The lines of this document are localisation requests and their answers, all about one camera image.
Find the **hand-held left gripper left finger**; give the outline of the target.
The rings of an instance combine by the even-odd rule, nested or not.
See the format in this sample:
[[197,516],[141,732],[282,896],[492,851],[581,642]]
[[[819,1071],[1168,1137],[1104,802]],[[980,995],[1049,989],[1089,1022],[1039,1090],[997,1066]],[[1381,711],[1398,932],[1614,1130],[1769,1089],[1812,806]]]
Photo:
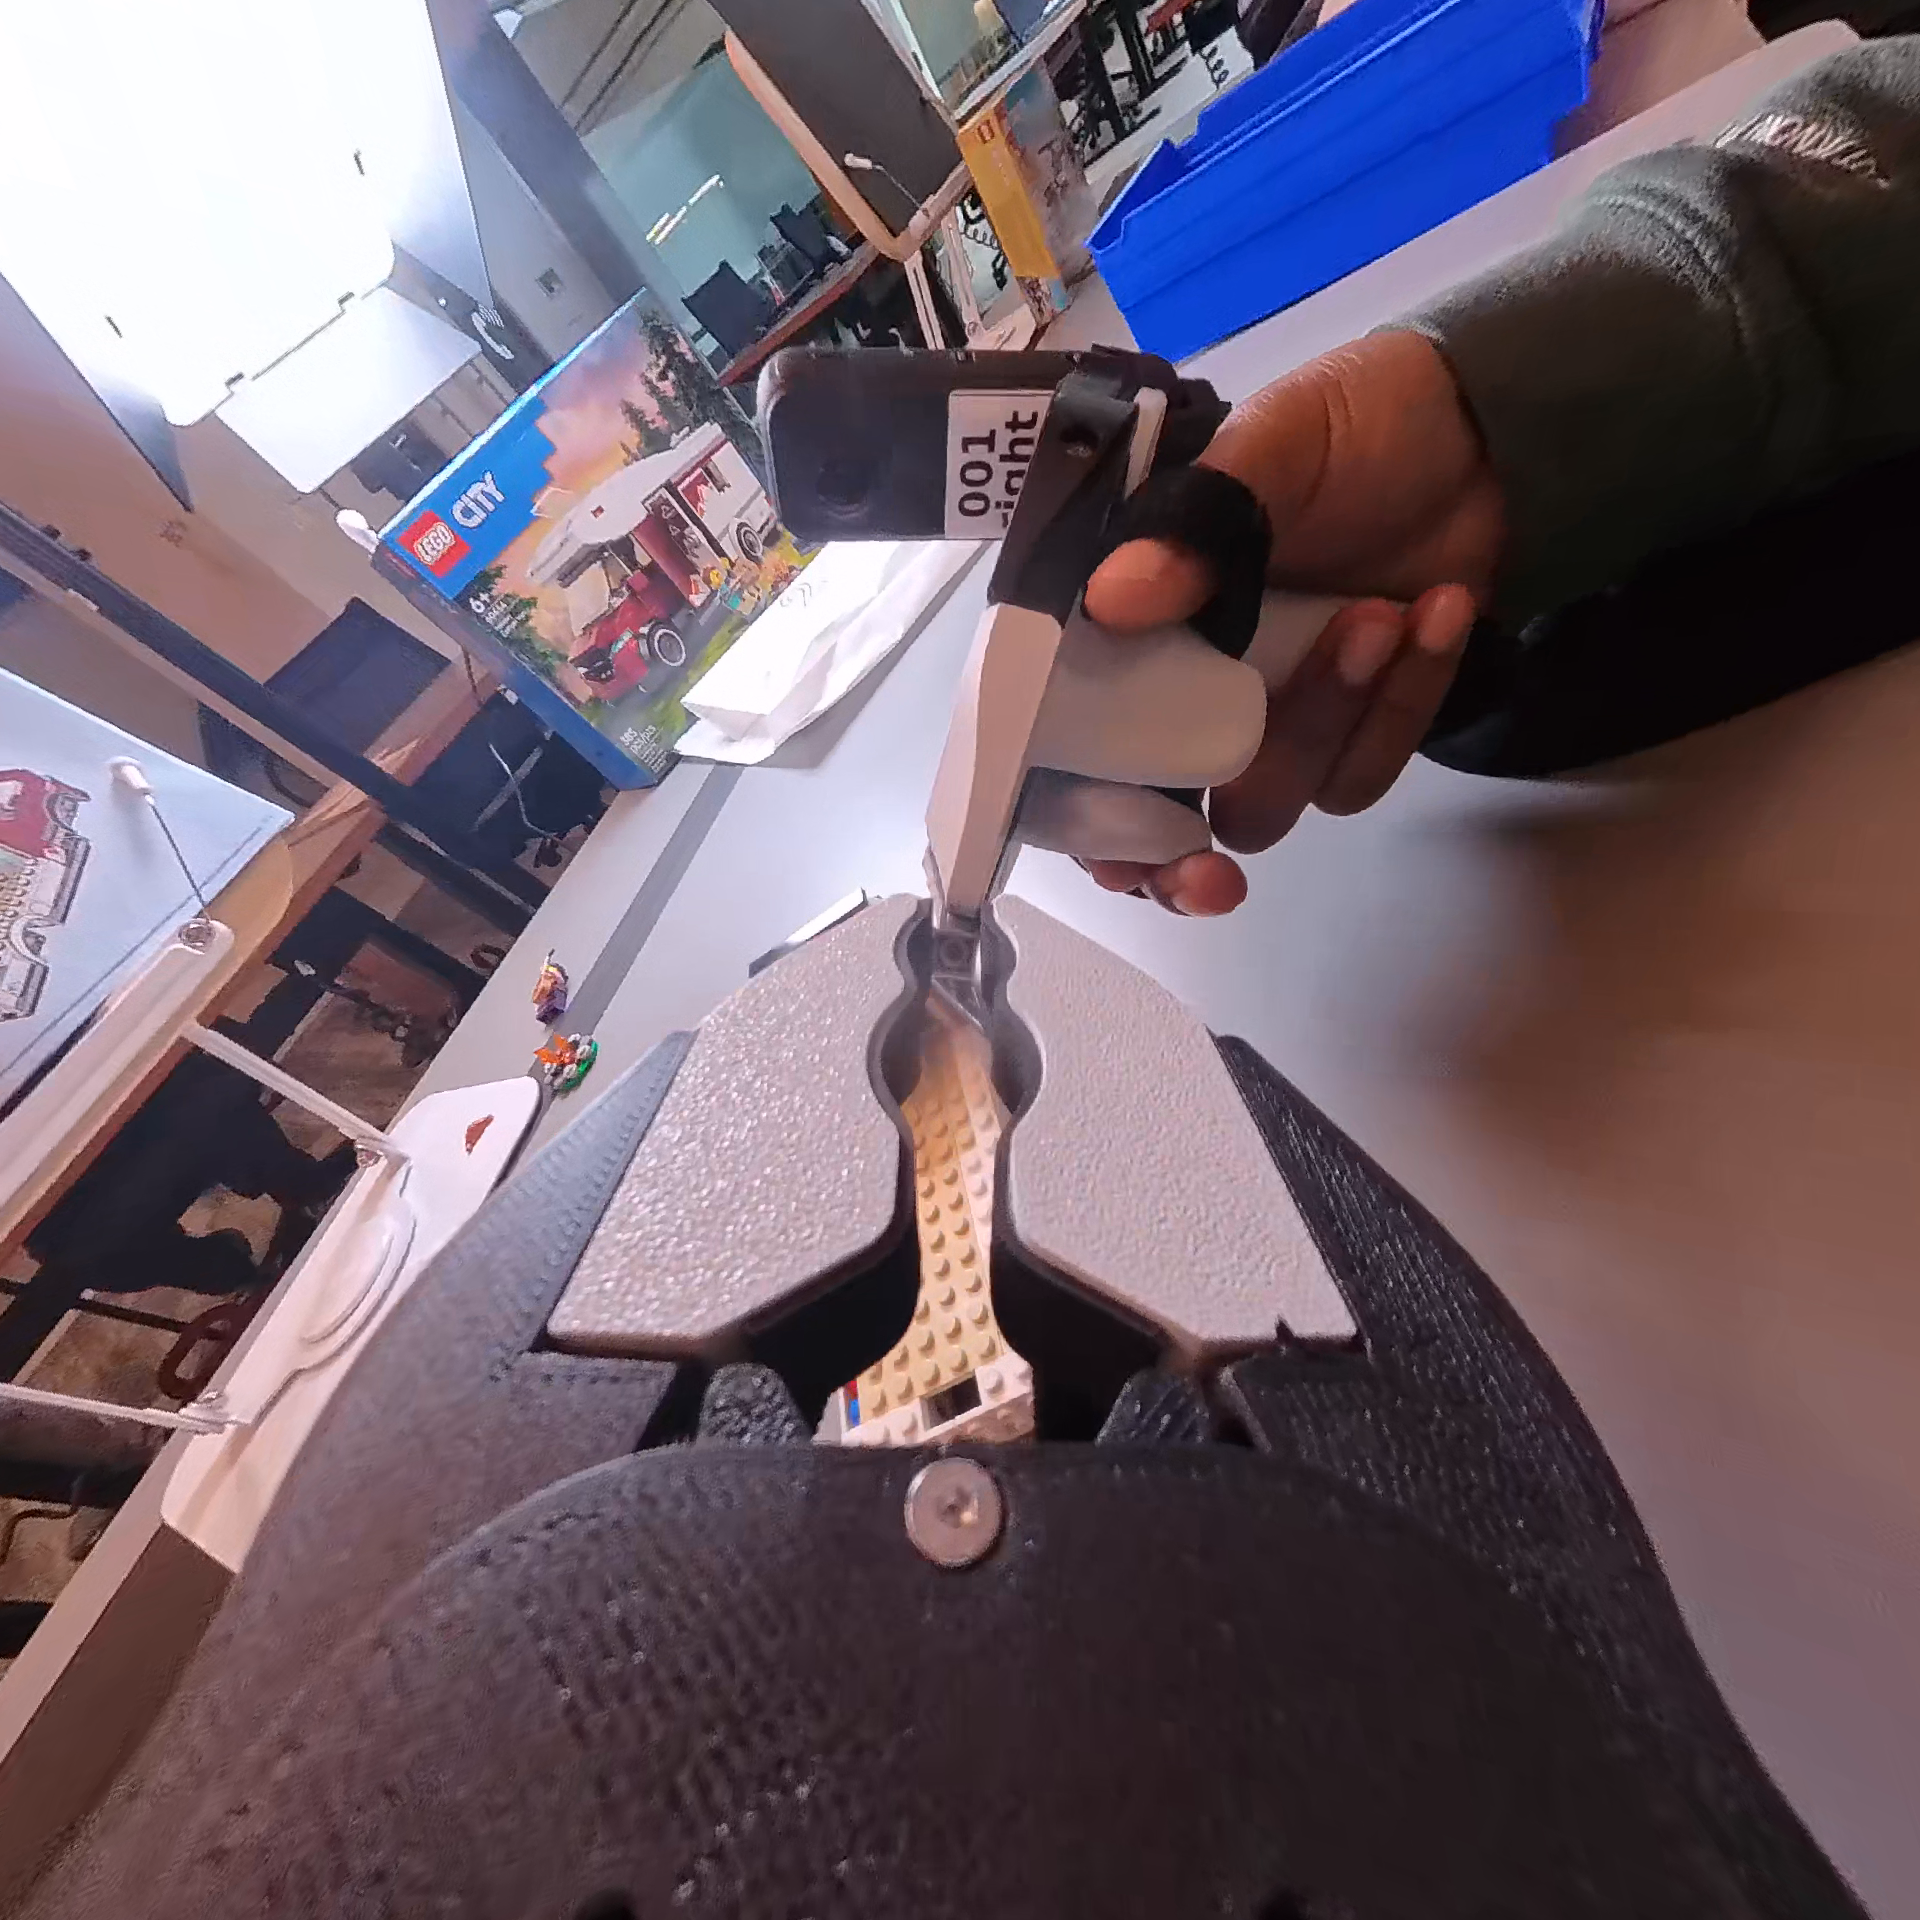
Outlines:
[[559,1294],[589,1359],[754,1363],[816,1420],[903,1334],[906,1145],[882,1046],[917,1007],[921,897],[816,932],[693,1032]]

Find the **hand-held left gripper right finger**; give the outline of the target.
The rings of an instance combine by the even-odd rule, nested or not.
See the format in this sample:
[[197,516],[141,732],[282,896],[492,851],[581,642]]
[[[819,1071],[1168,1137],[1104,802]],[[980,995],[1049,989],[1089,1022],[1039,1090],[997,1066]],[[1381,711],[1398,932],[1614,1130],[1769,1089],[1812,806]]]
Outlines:
[[1039,1437],[1095,1437],[1143,1372],[1345,1353],[1357,1319],[1222,1042],[1163,983],[1000,901],[985,1013],[1009,1128],[993,1303]]

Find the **tan white red brick vehicle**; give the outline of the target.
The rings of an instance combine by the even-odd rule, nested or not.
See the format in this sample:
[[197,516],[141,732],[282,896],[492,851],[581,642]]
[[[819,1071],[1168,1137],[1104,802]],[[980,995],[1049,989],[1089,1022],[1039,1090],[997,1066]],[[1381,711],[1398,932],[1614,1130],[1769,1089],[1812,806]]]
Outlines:
[[1033,1437],[1033,1368],[1004,1339],[990,1294],[990,1228],[1002,1103],[985,1042],[937,1004],[921,1074],[900,1100],[917,1204],[917,1307],[893,1349],[839,1385],[823,1446],[906,1446],[937,1437]]

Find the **grey desk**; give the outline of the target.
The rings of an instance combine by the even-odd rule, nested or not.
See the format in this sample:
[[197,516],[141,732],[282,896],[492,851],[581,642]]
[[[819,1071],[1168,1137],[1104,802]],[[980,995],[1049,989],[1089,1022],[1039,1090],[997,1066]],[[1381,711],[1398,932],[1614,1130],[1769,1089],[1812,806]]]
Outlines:
[[1545,781],[1421,753],[1229,939],[1222,1040],[1357,1319],[1095,1437],[823,1446],[546,1324],[693,1032],[349,1359],[169,1702],[6,1918],[1864,1918],[1532,1327],[1812,1524],[1916,1375],[1916,644]]

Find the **wooden side desk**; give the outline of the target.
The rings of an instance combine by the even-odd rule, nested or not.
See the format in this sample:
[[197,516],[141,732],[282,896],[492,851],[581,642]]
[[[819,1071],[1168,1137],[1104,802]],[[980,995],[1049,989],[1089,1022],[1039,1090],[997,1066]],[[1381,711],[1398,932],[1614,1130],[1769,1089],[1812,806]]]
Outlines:
[[515,934],[542,891],[481,851],[414,792],[414,779],[448,753],[492,693],[444,663],[430,685],[381,732],[371,755],[337,741],[311,711],[277,700],[230,660],[118,587],[76,548],[15,510],[4,510],[4,558],[48,599],[76,599],[113,637],[142,647],[185,679],[202,707],[250,732],[283,762],[308,762],[334,785],[319,805],[202,911],[217,926],[202,950],[163,954],[150,974],[122,989],[79,1040],[79,1066],[48,1071],[4,1124],[4,1259],[14,1259],[45,1210],[88,1171],[104,1141],[175,1069],[190,1022],[215,1017],[236,985],[260,968],[288,932],[349,871],[381,831],[399,831],[402,852],[441,891]]

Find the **person's right hand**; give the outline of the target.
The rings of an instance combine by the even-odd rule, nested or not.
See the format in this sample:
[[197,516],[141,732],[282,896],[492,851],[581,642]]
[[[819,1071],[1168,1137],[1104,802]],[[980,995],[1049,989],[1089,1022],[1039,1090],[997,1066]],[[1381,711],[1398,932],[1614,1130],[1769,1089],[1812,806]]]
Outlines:
[[1409,331],[1287,372],[1199,460],[1259,502],[1272,587],[1345,600],[1268,696],[1258,755],[1212,795],[1212,851],[1082,864],[1104,891],[1222,918],[1247,897],[1236,852],[1308,810],[1373,806],[1412,762],[1497,574],[1502,488],[1448,365]]

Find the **white paper bag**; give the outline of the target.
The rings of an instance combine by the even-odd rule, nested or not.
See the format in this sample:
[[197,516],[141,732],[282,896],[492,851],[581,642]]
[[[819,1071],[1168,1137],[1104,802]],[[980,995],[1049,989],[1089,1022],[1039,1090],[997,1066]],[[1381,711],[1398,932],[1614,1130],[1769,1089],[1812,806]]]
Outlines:
[[680,757],[756,765],[882,671],[984,542],[833,542],[681,696]]

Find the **yellow cardboard box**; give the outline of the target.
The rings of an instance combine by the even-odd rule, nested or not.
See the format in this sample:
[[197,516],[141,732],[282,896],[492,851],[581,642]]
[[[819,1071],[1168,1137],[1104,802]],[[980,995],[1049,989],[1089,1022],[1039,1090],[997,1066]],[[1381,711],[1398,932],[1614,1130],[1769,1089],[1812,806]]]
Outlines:
[[1039,327],[1089,276],[1095,195],[1046,65],[997,89],[955,129],[973,190]]

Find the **blue brick set box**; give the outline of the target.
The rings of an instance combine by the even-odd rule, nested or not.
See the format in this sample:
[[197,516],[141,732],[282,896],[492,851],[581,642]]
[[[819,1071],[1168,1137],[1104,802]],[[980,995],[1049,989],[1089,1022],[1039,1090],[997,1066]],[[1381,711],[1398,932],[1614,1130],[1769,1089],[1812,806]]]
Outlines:
[[742,401],[640,292],[380,532],[376,564],[614,792],[811,564]]

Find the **black partition panel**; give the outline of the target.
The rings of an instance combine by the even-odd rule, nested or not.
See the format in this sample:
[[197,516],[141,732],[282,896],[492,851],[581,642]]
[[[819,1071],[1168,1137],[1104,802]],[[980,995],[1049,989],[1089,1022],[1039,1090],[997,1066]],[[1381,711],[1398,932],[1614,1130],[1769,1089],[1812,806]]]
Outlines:
[[906,264],[965,190],[946,111],[865,5],[714,5],[725,52],[819,190]]

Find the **white booklet stand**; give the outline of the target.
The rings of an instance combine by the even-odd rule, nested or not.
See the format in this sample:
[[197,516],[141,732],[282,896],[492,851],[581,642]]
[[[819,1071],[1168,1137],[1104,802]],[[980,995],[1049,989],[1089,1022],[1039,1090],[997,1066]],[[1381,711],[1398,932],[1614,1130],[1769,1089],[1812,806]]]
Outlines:
[[[180,926],[122,989],[150,974],[163,954],[202,950],[204,939],[217,932],[202,911]],[[33,1090],[42,1090],[52,1069],[79,1066],[85,1030],[61,1046],[8,1108],[4,1103],[4,1124]],[[384,1130],[290,1078],[272,1058],[208,1026],[208,1018],[190,1022],[185,1051],[223,1066],[254,1090],[272,1090],[282,1103],[300,1108],[349,1141],[355,1149],[352,1180],[337,1212],[308,1245],[288,1299],[259,1329],[264,1359],[239,1363],[227,1385],[204,1385],[185,1403],[155,1409],[85,1401],[6,1377],[4,1414],[14,1414],[19,1426],[19,1434],[4,1434],[6,1444],[40,1444],[64,1437],[73,1423],[88,1423],[104,1430],[109,1464],[4,1454],[4,1498],[15,1504],[30,1520],[113,1509],[128,1504],[134,1483],[159,1454],[147,1439],[180,1437],[190,1444],[192,1468],[215,1469],[241,1489],[241,1520],[215,1530],[223,1566],[236,1569],[264,1504],[288,1473],[290,1454],[318,1423],[349,1359],[423,1262],[467,1224],[501,1180],[507,1161],[533,1128],[540,1089],[533,1078],[507,1078],[473,1090],[450,1090],[423,1103],[423,1119],[399,1119],[396,1130]],[[481,1113],[492,1113],[492,1128],[467,1157],[459,1137],[467,1119]]]

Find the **black office chair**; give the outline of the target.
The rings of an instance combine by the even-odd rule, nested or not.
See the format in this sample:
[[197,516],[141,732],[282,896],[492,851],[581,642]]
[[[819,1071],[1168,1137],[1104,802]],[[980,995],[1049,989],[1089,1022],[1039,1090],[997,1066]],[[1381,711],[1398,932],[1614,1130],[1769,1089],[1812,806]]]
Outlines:
[[[441,682],[448,660],[352,599],[264,685],[358,757]],[[422,771],[403,774],[444,823],[492,864],[553,874],[599,823],[609,792],[571,744],[507,693],[481,693],[464,667],[459,730]]]

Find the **blue plastic storage bin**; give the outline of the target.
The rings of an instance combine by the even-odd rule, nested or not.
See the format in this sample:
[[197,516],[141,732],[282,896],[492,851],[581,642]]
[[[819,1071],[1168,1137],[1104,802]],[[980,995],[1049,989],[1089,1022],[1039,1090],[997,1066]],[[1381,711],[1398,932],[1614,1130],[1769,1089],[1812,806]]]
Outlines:
[[1497,195],[1588,97],[1604,5],[1350,5],[1166,140],[1089,232],[1168,363]]

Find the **brick instruction booklet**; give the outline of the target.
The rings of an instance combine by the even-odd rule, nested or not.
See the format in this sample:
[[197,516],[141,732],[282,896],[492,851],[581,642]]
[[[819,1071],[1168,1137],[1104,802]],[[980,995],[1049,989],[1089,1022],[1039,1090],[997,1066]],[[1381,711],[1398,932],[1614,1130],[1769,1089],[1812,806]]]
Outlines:
[[290,814],[4,675],[4,1103]]

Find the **bright studio light panel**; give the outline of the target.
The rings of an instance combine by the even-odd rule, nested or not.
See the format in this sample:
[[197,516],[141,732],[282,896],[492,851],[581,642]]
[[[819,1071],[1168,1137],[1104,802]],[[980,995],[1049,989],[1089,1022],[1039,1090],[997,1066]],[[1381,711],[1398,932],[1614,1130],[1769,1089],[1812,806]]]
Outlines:
[[498,345],[429,5],[4,5],[4,287],[155,482],[313,495]]

